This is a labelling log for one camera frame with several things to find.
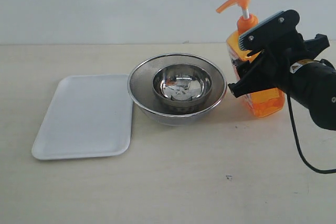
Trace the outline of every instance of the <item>stainless steel bowl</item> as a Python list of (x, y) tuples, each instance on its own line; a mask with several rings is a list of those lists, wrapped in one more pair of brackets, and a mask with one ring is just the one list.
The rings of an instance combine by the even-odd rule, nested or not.
[(174, 114), (196, 111), (211, 90), (210, 75), (201, 67), (189, 63), (164, 67), (153, 78), (154, 94)]
[[(196, 66), (209, 76), (211, 91), (192, 112), (173, 112), (153, 92), (155, 76), (171, 65)], [(148, 117), (167, 125), (185, 125), (200, 119), (222, 101), (226, 90), (227, 81), (222, 71), (212, 62), (191, 54), (163, 54), (152, 57), (136, 66), (128, 78), (128, 91), (134, 103)]]

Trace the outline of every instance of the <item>white table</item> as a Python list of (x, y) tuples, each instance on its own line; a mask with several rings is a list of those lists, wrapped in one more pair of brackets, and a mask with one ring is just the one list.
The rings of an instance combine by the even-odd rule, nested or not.
[[(334, 63), (335, 47), (322, 54)], [(131, 145), (117, 157), (32, 157), (62, 78), (129, 73), (165, 52), (205, 57), (235, 81), (225, 44), (0, 46), (0, 223), (334, 223), (336, 175), (303, 164), (287, 106), (255, 119), (230, 92), (187, 127), (157, 124), (135, 107)], [(307, 159), (336, 167), (336, 133), (293, 107)]]

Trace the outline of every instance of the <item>black cable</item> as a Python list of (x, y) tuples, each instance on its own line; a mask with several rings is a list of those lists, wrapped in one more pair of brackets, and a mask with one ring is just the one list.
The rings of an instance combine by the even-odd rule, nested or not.
[(287, 61), (287, 63), (288, 63), (288, 68), (287, 68), (287, 70), (288, 70), (288, 78), (287, 78), (287, 81), (288, 81), (287, 103), (288, 103), (289, 116), (290, 116), (290, 121), (291, 121), (292, 128), (293, 128), (295, 143), (296, 143), (296, 147), (298, 149), (299, 155), (300, 155), (302, 161), (304, 162), (304, 164), (307, 165), (310, 169), (312, 169), (316, 173), (320, 173), (320, 174), (332, 174), (332, 173), (336, 173), (336, 169), (320, 170), (320, 169), (315, 168), (314, 166), (312, 166), (306, 160), (306, 158), (304, 157), (304, 155), (302, 153), (302, 150), (301, 150), (301, 147), (300, 147), (300, 143), (299, 143), (299, 138), (298, 138), (298, 132), (297, 132), (296, 126), (295, 126), (295, 121), (294, 121), (294, 116), (293, 116), (293, 109), (292, 109), (292, 103), (291, 103), (291, 100), (290, 100), (290, 86), (291, 86), (290, 74), (291, 73), (289, 71), (289, 68), (290, 68), (289, 60)]

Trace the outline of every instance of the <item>soap dispenser bottle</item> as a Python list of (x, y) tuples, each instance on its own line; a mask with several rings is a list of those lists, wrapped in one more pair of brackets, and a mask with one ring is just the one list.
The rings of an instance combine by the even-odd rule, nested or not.
[[(236, 60), (249, 60), (252, 62), (257, 57), (257, 54), (253, 56), (247, 56), (250, 51), (242, 51), (238, 45), (239, 35), (258, 24), (258, 18), (248, 11), (249, 1), (250, 0), (228, 0), (216, 10), (218, 13), (221, 13), (226, 8), (237, 4), (241, 7), (243, 12), (243, 15), (237, 22), (238, 29), (233, 32), (226, 40), (228, 52), (235, 70), (237, 80), (240, 78), (234, 62)], [(244, 96), (244, 100), (252, 114), (256, 117), (262, 118), (281, 110), (285, 103), (285, 95), (281, 90), (272, 88), (247, 94)]]

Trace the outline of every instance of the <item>pump nozzle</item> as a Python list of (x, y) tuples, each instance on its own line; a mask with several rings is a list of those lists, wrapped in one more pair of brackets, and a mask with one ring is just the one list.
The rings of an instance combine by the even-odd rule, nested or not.
[(239, 34), (242, 34), (258, 24), (258, 18), (254, 16), (253, 14), (250, 14), (248, 11), (249, 2), (250, 0), (228, 0), (223, 5), (221, 5), (216, 11), (218, 13), (221, 13), (228, 7), (233, 6), (235, 4), (240, 6), (241, 11), (243, 12), (243, 15), (238, 20), (237, 26), (238, 26)]

